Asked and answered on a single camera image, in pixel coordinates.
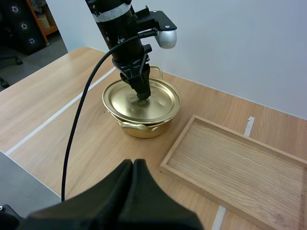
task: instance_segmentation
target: pot handle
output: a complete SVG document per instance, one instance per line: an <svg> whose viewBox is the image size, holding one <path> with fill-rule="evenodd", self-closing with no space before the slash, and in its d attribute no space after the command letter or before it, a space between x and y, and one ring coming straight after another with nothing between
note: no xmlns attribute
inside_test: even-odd
<svg viewBox="0 0 307 230"><path fill-rule="evenodd" d="M160 73L160 78L163 79L163 72L162 72L162 69L160 68L160 66L157 66L157 65L149 65L151 69L157 69L159 70L159 73Z"/></svg>
<svg viewBox="0 0 307 230"><path fill-rule="evenodd" d="M133 123L125 122L125 121L124 122L118 121L118 123L120 127L122 128L134 128L134 129L149 131L149 132L153 132L158 129L158 126L154 128L148 128L146 125L143 125L143 124L133 124Z"/></svg>

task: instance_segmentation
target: white wall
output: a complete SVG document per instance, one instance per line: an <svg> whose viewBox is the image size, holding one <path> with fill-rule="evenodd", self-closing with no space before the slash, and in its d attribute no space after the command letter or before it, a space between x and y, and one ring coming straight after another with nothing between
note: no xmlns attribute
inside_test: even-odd
<svg viewBox="0 0 307 230"><path fill-rule="evenodd" d="M107 46L85 0L47 0L68 52L83 46Z"/></svg>
<svg viewBox="0 0 307 230"><path fill-rule="evenodd" d="M68 50L91 46L106 51L84 0L47 2ZM71 12L59 10L68 2L74 2ZM307 1L133 0L132 4L135 10L146 4L150 10L163 10L178 27L177 45L171 50L159 48L153 38L146 40L153 47L151 63L163 71L307 119ZM71 25L74 22L81 24L81 31Z"/></svg>

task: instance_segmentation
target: wooden tray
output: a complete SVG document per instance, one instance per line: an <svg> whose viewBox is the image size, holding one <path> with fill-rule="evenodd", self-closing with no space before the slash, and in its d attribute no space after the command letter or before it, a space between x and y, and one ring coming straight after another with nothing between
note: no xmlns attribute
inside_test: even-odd
<svg viewBox="0 0 307 230"><path fill-rule="evenodd" d="M307 230L307 161L193 116L161 171L265 230Z"/></svg>

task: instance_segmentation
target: wooden table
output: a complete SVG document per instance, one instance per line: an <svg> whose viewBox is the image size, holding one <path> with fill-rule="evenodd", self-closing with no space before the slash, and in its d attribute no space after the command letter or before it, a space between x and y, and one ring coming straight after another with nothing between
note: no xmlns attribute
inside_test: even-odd
<svg viewBox="0 0 307 230"><path fill-rule="evenodd" d="M0 93L0 150L57 194L65 148L79 103L77 96L103 54L91 48L74 50ZM109 58L93 82L112 68ZM170 74L164 74L164 78L181 92L182 107L171 128L152 139L126 135L102 103L103 90L119 79L118 70L88 92L71 148L67 198L102 180L123 159L143 158L161 188L195 211L210 230L219 205L159 172L162 160L193 114L239 133L244 133L248 118L255 117L251 138L307 160L306 120ZM259 228L226 211L221 229Z"/></svg>

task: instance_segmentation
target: gold pot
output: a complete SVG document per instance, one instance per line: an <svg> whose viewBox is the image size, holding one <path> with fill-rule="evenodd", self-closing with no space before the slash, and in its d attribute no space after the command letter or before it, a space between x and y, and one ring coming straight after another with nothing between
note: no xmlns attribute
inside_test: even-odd
<svg viewBox="0 0 307 230"><path fill-rule="evenodd" d="M151 96L146 100L137 98L135 91L122 80L109 85L102 95L108 111L123 130L137 138L153 138L165 132L171 119L181 105L179 91L169 82L160 78L149 78Z"/></svg>
<svg viewBox="0 0 307 230"><path fill-rule="evenodd" d="M171 120L153 125L135 124L127 121L122 121L113 114L112 116L117 120L119 126L126 133L136 138L154 138L164 133L171 124Z"/></svg>

